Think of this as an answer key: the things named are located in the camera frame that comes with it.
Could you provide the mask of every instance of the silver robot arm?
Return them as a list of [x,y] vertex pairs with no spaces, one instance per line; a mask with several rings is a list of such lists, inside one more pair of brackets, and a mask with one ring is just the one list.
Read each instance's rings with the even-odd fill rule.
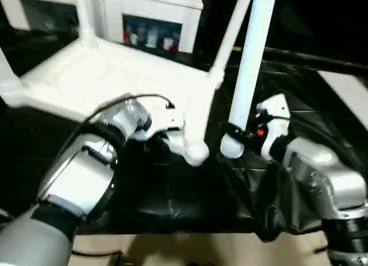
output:
[[[157,132],[180,129],[175,109],[159,120],[135,99],[122,102],[98,119],[122,144],[148,140]],[[80,134],[57,158],[41,183],[37,204],[0,233],[0,265],[66,266],[77,227],[97,218],[116,187],[116,148],[100,133]]]
[[333,265],[368,265],[367,186],[362,175],[326,146],[289,134],[283,94],[258,104],[257,111],[253,130],[227,124],[227,133],[296,177],[322,220]]

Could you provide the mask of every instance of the black cable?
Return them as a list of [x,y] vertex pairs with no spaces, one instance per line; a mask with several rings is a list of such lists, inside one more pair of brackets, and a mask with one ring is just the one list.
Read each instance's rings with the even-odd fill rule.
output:
[[77,250],[72,250],[71,254],[74,256],[83,256],[83,257],[106,257],[106,256],[115,256],[115,255],[123,256],[124,255],[123,252],[120,250],[116,250],[114,252],[109,252],[109,253],[82,253]]
[[[56,158],[53,162],[53,164],[55,163],[55,161],[60,157],[60,155],[70,146],[70,144],[75,140],[75,138],[78,136],[79,132],[82,130],[82,128],[86,125],[89,124],[89,122],[91,121],[91,119],[93,119],[94,117],[96,117],[99,113],[121,103],[124,101],[128,101],[131,99],[136,99],[136,98],[145,98],[145,97],[158,97],[158,98],[162,98],[165,101],[168,102],[167,108],[175,108],[174,104],[166,97],[159,95],[159,94],[140,94],[140,95],[131,95],[131,96],[126,96],[126,95],[122,95],[116,99],[113,99],[103,105],[100,105],[90,116],[88,116],[87,118],[85,118],[83,120],[83,122],[81,124],[79,124],[76,129],[70,134],[70,136],[68,137],[68,139],[65,140],[64,144],[62,145],[59,153],[56,155]],[[121,251],[115,251],[115,252],[110,252],[110,253],[82,253],[76,250],[72,250],[72,255],[75,256],[83,256],[83,257],[106,257],[106,256],[113,256],[113,255],[119,255],[122,256],[124,255]]]
[[168,108],[175,108],[174,104],[166,97],[164,97],[163,95],[160,94],[140,94],[140,95],[131,95],[131,96],[126,96],[126,94],[117,97],[116,99],[112,99],[111,101],[107,102],[106,104],[100,105],[90,116],[88,116],[87,118],[85,118],[82,123],[80,123],[76,129],[70,134],[70,136],[68,137],[68,139],[65,140],[64,144],[62,145],[62,147],[60,148],[59,153],[56,155],[56,159],[57,160],[60,155],[62,153],[64,153],[64,151],[70,146],[70,144],[75,140],[76,136],[79,134],[79,132],[82,130],[82,128],[88,124],[90,122],[91,119],[93,119],[96,115],[98,115],[99,113],[121,103],[124,101],[128,101],[131,99],[136,99],[136,98],[145,98],[145,97],[158,97],[158,98],[162,98],[165,101],[168,102],[167,107]]

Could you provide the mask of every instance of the black cloth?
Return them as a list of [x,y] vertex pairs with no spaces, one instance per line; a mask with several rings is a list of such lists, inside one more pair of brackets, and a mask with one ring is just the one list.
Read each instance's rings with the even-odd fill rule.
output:
[[[237,69],[229,70],[214,97],[205,139],[211,155],[202,166],[187,165],[155,138],[130,142],[116,172],[118,190],[109,208],[79,233],[238,232],[271,241],[281,231],[319,230],[320,221],[292,175],[247,149],[237,160],[220,154],[218,124],[228,118],[236,77]],[[366,177],[367,131],[317,72],[263,63],[253,104],[281,92],[292,115],[329,133]],[[76,123],[4,103],[0,116],[0,207],[17,215],[34,202],[43,175]],[[293,122],[291,129],[327,143]],[[88,181],[80,186],[87,187]]]

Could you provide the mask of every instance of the white pole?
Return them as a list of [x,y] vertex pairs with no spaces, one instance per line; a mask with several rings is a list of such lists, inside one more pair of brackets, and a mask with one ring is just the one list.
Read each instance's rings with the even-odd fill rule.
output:
[[[241,56],[229,122],[245,129],[252,104],[259,67],[262,61],[275,0],[253,0],[246,42]],[[221,153],[229,158],[243,154],[244,145],[225,135],[221,141]]]
[[76,0],[76,12],[79,21],[79,37],[86,38],[95,35],[92,26],[92,14],[89,9],[90,0]]
[[224,72],[251,0],[237,0],[210,73]]

